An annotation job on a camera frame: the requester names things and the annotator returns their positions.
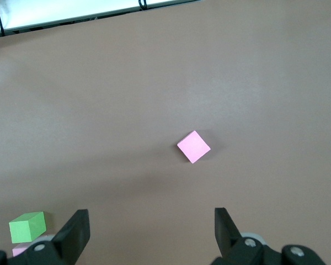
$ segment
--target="pink block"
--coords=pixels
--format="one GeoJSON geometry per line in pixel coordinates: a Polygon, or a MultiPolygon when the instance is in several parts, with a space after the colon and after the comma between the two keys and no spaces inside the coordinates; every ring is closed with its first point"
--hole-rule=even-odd
{"type": "Polygon", "coordinates": [[[22,252],[24,252],[28,247],[30,246],[30,243],[21,243],[15,246],[12,249],[12,254],[14,257],[20,255],[22,252]]]}
{"type": "Polygon", "coordinates": [[[211,150],[196,131],[193,131],[187,137],[182,139],[182,141],[178,143],[178,147],[191,163],[195,163],[205,153],[211,150]]]}

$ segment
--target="block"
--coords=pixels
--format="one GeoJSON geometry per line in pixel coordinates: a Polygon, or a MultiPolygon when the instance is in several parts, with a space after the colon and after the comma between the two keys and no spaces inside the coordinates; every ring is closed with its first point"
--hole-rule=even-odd
{"type": "Polygon", "coordinates": [[[16,257],[17,255],[20,255],[22,252],[24,252],[31,245],[41,241],[51,241],[53,237],[54,235],[39,236],[36,240],[34,240],[31,243],[20,243],[12,249],[12,254],[14,257],[16,257]]]}
{"type": "Polygon", "coordinates": [[[32,242],[46,231],[42,211],[23,214],[9,223],[12,243],[32,242]]]}
{"type": "Polygon", "coordinates": [[[205,153],[211,150],[196,131],[191,132],[177,145],[191,163],[195,163],[205,153]]]}

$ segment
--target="green block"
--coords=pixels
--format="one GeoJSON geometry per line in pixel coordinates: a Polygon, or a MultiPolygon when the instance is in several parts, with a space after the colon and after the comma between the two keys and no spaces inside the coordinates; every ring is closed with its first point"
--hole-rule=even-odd
{"type": "Polygon", "coordinates": [[[32,242],[46,231],[44,212],[23,214],[9,226],[12,243],[32,242]]]}

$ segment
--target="screw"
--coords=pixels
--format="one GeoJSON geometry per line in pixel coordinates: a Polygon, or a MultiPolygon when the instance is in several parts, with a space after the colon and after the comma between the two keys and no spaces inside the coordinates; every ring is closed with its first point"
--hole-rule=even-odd
{"type": "Polygon", "coordinates": [[[245,239],[245,245],[247,245],[248,247],[256,247],[255,241],[251,238],[245,239]]]}
{"type": "Polygon", "coordinates": [[[34,251],[41,251],[43,248],[45,248],[45,245],[40,244],[40,245],[35,246],[34,251]]]}
{"type": "Polygon", "coordinates": [[[298,248],[298,247],[291,247],[291,252],[294,255],[297,255],[299,257],[303,257],[304,256],[304,252],[300,248],[298,248]]]}

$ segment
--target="bolt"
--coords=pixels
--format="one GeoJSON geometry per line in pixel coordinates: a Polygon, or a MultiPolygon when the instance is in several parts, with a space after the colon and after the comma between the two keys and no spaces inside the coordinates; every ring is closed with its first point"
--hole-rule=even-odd
{"type": "Polygon", "coordinates": [[[35,246],[34,251],[41,251],[43,248],[45,248],[45,245],[40,244],[40,245],[35,246]]]}
{"type": "Polygon", "coordinates": [[[298,247],[291,247],[291,252],[294,255],[297,255],[299,257],[303,257],[304,256],[304,252],[300,248],[298,248],[298,247]]]}
{"type": "Polygon", "coordinates": [[[251,238],[245,239],[245,245],[247,245],[248,247],[256,247],[255,241],[251,238]]]}

